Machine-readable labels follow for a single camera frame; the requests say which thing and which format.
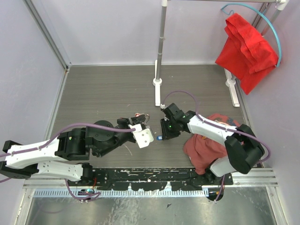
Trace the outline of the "metal keyring with keys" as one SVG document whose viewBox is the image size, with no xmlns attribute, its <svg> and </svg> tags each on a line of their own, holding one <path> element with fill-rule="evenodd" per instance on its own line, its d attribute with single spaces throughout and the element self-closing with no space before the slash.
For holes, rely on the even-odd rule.
<svg viewBox="0 0 300 225">
<path fill-rule="evenodd" d="M 138 118 L 143 124 L 147 124 L 147 122 L 150 120 L 150 116 L 148 114 L 139 114 Z"/>
</svg>

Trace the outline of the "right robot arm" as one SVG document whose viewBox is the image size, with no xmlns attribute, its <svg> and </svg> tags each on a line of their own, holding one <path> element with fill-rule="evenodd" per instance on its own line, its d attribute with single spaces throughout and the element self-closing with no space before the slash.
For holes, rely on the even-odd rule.
<svg viewBox="0 0 300 225">
<path fill-rule="evenodd" d="M 212 185 L 228 173 L 248 174 L 265 154 L 261 143 L 245 124 L 235 127 L 219 114 L 205 118 L 193 111 L 183 112 L 174 103 L 168 107 L 162 105 L 161 111 L 165 115 L 161 120 L 162 139 L 173 139 L 182 132 L 192 134 L 183 151 L 195 172 L 205 175 Z"/>
</svg>

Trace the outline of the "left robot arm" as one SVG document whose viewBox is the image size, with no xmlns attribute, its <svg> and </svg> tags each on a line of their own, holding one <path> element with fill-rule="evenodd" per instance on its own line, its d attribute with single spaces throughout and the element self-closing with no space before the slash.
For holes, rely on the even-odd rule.
<svg viewBox="0 0 300 225">
<path fill-rule="evenodd" d="M 88 186 L 94 180 L 93 167 L 87 162 L 90 156 L 103 157 L 126 142 L 137 143 L 140 148 L 147 146 L 146 139 L 136 138 L 149 131 L 148 119 L 148 115 L 138 114 L 117 119 L 117 126 L 106 120 L 77 123 L 47 141 L 29 145 L 5 141 L 0 173 L 7 179 L 50 176 Z"/>
</svg>

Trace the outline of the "maroon printed t-shirt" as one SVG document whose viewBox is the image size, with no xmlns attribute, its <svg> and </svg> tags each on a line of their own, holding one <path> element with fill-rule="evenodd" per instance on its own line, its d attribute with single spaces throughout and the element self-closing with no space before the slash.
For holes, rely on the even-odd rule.
<svg viewBox="0 0 300 225">
<path fill-rule="evenodd" d="M 187 127 L 193 136 L 184 144 L 183 151 L 190 158 L 197 174 L 204 175 L 207 168 L 217 177 L 236 171 L 229 162 L 224 146 L 226 136 L 231 132 L 222 132 L 203 123 L 197 116 L 190 119 Z"/>
</svg>

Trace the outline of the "white pole base foot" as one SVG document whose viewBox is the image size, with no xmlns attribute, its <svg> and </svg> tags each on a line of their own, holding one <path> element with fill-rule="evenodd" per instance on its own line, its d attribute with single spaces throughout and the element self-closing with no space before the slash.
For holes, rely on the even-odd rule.
<svg viewBox="0 0 300 225">
<path fill-rule="evenodd" d="M 155 88 L 155 106 L 156 107 L 160 107 L 161 105 L 161 91 L 160 91 L 160 87 L 162 84 L 162 79 L 159 78 L 157 79 L 157 70 L 158 70 L 158 60 L 155 60 L 155 75 L 154 75 L 154 79 L 152 81 L 152 84 Z"/>
</svg>

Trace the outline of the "black mounting plate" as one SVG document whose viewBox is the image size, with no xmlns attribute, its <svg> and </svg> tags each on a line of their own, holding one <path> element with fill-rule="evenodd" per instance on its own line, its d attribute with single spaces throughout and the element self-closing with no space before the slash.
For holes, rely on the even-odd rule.
<svg viewBox="0 0 300 225">
<path fill-rule="evenodd" d="M 97 168 L 85 181 L 69 181 L 71 187 L 95 186 L 97 190 L 107 191 L 154 191 L 164 190 L 171 185 L 172 191 L 202 190 L 206 185 L 232 185 L 230 173 L 225 178 L 209 173 L 199 175 L 194 168 Z"/>
</svg>

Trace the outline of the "red cloth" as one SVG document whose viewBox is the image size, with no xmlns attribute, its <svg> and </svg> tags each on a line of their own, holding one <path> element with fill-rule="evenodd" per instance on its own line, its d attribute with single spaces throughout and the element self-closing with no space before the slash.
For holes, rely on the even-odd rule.
<svg viewBox="0 0 300 225">
<path fill-rule="evenodd" d="M 234 74 L 248 95 L 275 69 L 279 57 L 241 15 L 234 13 L 225 21 L 228 38 L 215 63 Z"/>
</svg>

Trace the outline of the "metal rack pole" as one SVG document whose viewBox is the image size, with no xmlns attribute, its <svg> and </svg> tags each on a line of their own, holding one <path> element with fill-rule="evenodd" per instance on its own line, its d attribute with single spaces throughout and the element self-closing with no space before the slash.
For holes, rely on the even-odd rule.
<svg viewBox="0 0 300 225">
<path fill-rule="evenodd" d="M 156 60 L 156 70 L 155 70 L 155 80 L 160 81 L 160 72 L 162 66 L 162 53 L 164 44 L 164 34 L 165 34 L 165 21 L 166 21 L 166 11 L 167 11 L 167 0 L 161 1 L 161 19 L 160 19 L 160 29 L 159 29 L 159 42 L 158 42 L 158 52 Z"/>
</svg>

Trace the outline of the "blue clothes hanger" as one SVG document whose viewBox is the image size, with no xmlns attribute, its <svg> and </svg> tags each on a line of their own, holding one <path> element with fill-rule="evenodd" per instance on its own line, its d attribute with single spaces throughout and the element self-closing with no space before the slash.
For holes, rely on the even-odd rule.
<svg viewBox="0 0 300 225">
<path fill-rule="evenodd" d="M 263 18 L 263 20 L 269 25 L 269 28 L 272 30 L 273 32 L 273 35 L 275 37 L 275 40 L 277 42 L 277 48 L 278 48 L 278 61 L 277 61 L 277 64 L 276 64 L 276 67 L 279 67 L 280 66 L 280 63 L 281 63 L 281 59 L 282 59 L 282 48 L 281 48 L 281 43 L 280 43 L 280 39 L 279 39 L 279 36 L 274 28 L 274 26 L 272 25 L 271 21 L 263 14 L 261 13 L 260 11 L 258 11 L 257 9 L 255 9 L 254 7 L 248 5 L 248 4 L 244 4 L 244 3 L 229 3 L 229 4 L 226 4 L 224 5 L 222 8 L 221 8 L 221 11 L 223 13 L 225 13 L 226 15 L 233 15 L 234 14 L 234 11 L 231 10 L 229 13 L 225 11 L 225 8 L 228 7 L 228 6 L 232 6 L 232 5 L 237 5 L 237 6 L 242 6 L 242 7 L 246 7 L 254 12 L 256 12 L 260 17 Z"/>
</svg>

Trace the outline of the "aluminium corner profile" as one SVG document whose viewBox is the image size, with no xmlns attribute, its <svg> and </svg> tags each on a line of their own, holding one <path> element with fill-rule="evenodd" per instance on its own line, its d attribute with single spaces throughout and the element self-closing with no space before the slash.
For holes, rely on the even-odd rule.
<svg viewBox="0 0 300 225">
<path fill-rule="evenodd" d="M 42 32 L 44 38 L 46 39 L 47 43 L 49 44 L 54 55 L 58 59 L 59 63 L 62 65 L 62 67 L 64 68 L 65 71 L 69 71 L 70 63 L 67 63 L 66 57 L 63 56 L 61 50 L 59 49 L 57 43 L 55 42 L 52 34 L 50 33 L 44 19 L 42 18 L 41 14 L 39 13 L 34 2 L 32 0 L 24 0 L 23 2 L 25 4 L 25 6 L 27 7 L 27 9 L 29 10 L 30 14 L 32 15 L 38 28 Z"/>
</svg>

